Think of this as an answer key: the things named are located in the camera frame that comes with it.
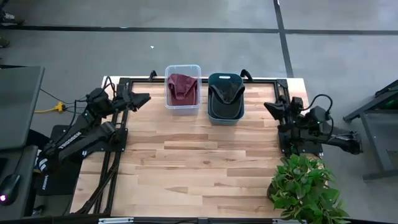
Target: gray floor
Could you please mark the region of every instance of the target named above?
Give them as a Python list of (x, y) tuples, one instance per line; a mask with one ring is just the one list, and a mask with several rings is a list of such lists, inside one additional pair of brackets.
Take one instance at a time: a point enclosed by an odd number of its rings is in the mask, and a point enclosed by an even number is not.
[[(280, 7), (287, 29), (398, 29), (397, 1), (280, 0)], [(6, 9), (38, 26), (277, 28), (271, 0), (14, 0)], [(246, 68), (255, 77), (286, 77), (278, 34), (0, 30), (0, 35), (12, 41), (0, 50), (2, 63), (44, 66), (42, 88), (65, 101), (83, 96), (104, 75), (162, 74), (173, 64), (198, 64), (204, 75)], [(398, 37), (288, 35), (287, 44), (294, 76), (305, 79), (309, 98), (329, 94), (336, 125), (364, 135), (359, 121), (346, 124), (342, 117), (397, 79)], [(327, 100), (317, 102), (327, 106)], [(55, 103), (41, 93), (37, 109)], [(32, 127), (50, 134), (53, 125), (68, 124), (71, 117), (35, 115)], [(363, 174), (377, 171), (367, 140), (363, 143), (359, 156), (324, 147), (335, 186), (353, 218), (396, 223), (398, 178), (363, 182)]]

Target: desk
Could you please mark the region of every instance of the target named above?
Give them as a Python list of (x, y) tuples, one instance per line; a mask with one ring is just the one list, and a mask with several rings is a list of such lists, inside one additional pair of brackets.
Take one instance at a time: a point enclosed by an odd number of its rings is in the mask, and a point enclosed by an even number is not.
[(11, 205), (0, 205), (0, 220), (17, 220), (25, 216), (25, 207), (29, 195), (30, 183), (32, 182), (32, 172), (33, 166), (35, 165), (37, 147), (28, 146), (23, 150), (23, 152), (22, 150), (15, 149), (1, 151), (0, 156), (7, 158), (8, 161), (3, 173), (0, 176), (0, 181), (2, 181), (7, 175), (14, 172), (21, 153), (21, 162), (16, 170), (16, 174), (21, 175), (18, 197)]
[[(287, 82), (290, 96), (302, 97), (307, 107), (303, 79)], [(111, 215), (279, 217), (281, 210), (274, 210), (266, 197), (283, 156), (277, 140), (279, 122), (263, 105), (275, 101), (274, 88), (245, 86), (243, 119), (236, 126), (212, 126), (207, 117), (207, 84), (197, 116), (172, 116), (164, 106), (163, 83), (135, 83), (134, 92), (149, 92), (152, 99), (138, 112), (129, 112)], [(103, 156), (95, 152), (83, 161), (71, 212), (81, 208), (98, 186)]]

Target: maroon cloth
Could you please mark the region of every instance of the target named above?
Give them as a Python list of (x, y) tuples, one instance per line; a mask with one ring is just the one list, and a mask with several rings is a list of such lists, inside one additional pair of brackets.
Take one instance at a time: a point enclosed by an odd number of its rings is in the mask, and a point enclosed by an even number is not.
[(171, 74), (167, 79), (172, 106), (195, 105), (197, 102), (198, 81), (195, 78)]

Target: clear plastic bin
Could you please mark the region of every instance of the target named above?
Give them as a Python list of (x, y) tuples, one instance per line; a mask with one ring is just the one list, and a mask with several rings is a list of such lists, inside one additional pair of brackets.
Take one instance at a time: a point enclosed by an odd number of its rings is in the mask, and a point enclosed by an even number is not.
[[(167, 79), (171, 74), (178, 73), (187, 75), (198, 80), (197, 89), (197, 102), (195, 105), (189, 106), (172, 106), (170, 102), (170, 91), (167, 87)], [(201, 105), (201, 70), (198, 65), (170, 65), (166, 68), (164, 78), (164, 90), (165, 90), (165, 106), (170, 109), (172, 114), (175, 116), (180, 115), (195, 115), (199, 111)]]

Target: plant pot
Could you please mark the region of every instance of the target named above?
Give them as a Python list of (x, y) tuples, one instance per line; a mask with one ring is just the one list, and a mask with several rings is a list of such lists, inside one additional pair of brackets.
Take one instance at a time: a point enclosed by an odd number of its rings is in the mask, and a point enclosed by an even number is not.
[(268, 189), (267, 189), (267, 197), (268, 199), (274, 203), (274, 200), (272, 199), (271, 195), (276, 194), (276, 189), (272, 186), (272, 183), (269, 184)]

